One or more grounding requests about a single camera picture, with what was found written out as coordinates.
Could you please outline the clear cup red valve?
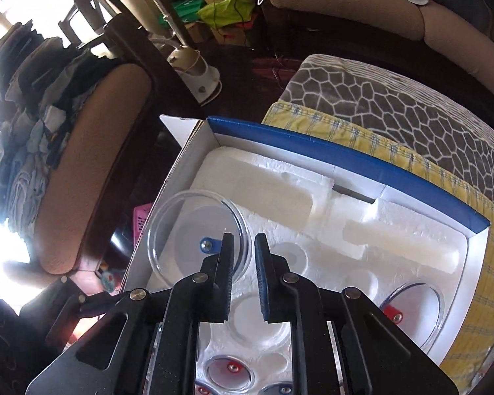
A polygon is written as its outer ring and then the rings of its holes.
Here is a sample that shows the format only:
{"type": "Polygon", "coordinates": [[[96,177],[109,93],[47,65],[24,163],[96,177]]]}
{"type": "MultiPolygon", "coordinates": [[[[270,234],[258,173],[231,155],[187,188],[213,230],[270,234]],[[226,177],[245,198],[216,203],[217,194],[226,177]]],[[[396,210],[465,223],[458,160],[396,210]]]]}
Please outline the clear cup red valve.
{"type": "Polygon", "coordinates": [[[229,392],[246,392],[254,382],[252,371],[235,357],[213,357],[207,362],[205,372],[212,384],[229,392]]]}
{"type": "Polygon", "coordinates": [[[429,283],[405,283],[379,307],[423,351],[428,351],[444,320],[444,301],[429,283]]]}

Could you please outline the white foam tray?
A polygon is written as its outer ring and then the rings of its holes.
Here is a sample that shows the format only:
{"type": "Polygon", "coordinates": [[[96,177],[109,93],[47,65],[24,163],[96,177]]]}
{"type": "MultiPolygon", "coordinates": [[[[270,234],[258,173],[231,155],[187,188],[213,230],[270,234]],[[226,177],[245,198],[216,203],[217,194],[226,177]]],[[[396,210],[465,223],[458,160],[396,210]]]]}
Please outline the white foam tray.
{"type": "Polygon", "coordinates": [[[261,315],[254,238],[320,288],[355,287],[380,307],[405,283],[429,283],[444,301],[442,331],[459,286],[468,238],[387,193],[369,200],[343,191],[338,178],[232,147],[211,151],[185,190],[222,195],[240,210],[251,236],[246,272],[233,280],[223,324],[200,327],[196,363],[199,394],[287,394],[291,390],[291,330],[261,315]],[[206,375],[213,357],[235,357],[252,371],[246,392],[221,390],[206,375]]]}

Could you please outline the clear cup blue valve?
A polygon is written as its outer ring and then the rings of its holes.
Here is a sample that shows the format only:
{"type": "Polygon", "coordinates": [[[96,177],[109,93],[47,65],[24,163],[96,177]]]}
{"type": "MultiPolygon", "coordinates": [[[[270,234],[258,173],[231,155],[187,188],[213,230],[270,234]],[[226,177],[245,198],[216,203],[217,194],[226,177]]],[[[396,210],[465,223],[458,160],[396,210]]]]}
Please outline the clear cup blue valve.
{"type": "Polygon", "coordinates": [[[225,234],[233,235],[233,280],[237,281],[251,259],[251,236],[240,210],[211,191],[173,195],[153,210],[146,230],[152,274],[172,287],[199,271],[204,259],[220,253],[225,234]]]}

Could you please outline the brown chair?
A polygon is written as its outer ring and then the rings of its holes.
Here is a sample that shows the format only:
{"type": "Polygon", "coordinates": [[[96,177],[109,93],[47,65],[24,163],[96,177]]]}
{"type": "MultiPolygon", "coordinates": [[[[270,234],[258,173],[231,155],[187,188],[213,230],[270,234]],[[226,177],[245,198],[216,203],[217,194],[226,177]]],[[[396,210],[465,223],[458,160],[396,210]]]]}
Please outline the brown chair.
{"type": "Polygon", "coordinates": [[[33,247],[52,275],[73,269],[110,170],[151,93],[135,64],[113,69],[86,100],[42,198],[33,247]]]}

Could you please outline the blue white cardboard box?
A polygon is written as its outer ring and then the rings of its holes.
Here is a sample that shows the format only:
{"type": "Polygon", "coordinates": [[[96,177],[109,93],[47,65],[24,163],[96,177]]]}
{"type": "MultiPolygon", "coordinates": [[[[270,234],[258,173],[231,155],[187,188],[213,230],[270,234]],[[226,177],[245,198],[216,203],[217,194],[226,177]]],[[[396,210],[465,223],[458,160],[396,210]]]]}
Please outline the blue white cardboard box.
{"type": "Polygon", "coordinates": [[[200,328],[199,394],[292,392],[291,328],[261,315],[254,239],[318,287],[361,290],[436,363],[457,337],[490,224],[407,170],[315,137],[227,118],[164,118],[182,150],[124,277],[155,293],[234,237],[227,322],[200,328]]]}

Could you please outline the grey pebble pattern mat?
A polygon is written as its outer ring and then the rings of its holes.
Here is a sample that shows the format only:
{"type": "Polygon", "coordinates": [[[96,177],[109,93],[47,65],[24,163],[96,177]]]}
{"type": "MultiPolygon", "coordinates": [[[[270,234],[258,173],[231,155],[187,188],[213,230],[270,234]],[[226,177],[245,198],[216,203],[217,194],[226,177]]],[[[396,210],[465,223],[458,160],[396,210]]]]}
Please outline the grey pebble pattern mat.
{"type": "Polygon", "coordinates": [[[494,203],[494,130],[416,80],[372,64],[312,54],[280,98],[408,147],[494,203]]]}

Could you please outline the green bag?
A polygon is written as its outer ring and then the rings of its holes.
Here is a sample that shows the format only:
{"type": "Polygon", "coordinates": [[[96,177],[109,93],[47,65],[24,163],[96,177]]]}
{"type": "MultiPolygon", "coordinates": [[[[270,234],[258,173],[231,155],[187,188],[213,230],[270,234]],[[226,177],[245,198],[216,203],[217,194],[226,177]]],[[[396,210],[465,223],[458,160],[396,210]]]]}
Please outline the green bag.
{"type": "Polygon", "coordinates": [[[203,6],[197,15],[200,20],[217,30],[229,25],[249,22],[254,7],[254,2],[223,0],[203,6]]]}

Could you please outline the brown sofa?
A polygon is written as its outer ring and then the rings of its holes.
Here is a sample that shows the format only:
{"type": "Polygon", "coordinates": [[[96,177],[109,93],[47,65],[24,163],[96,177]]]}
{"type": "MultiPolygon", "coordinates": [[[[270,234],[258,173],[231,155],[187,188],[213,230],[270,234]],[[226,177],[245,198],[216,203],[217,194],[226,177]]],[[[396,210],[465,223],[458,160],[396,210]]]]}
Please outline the brown sofa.
{"type": "Polygon", "coordinates": [[[494,94],[494,14],[484,0],[268,0],[277,9],[353,20],[422,41],[494,94]]]}

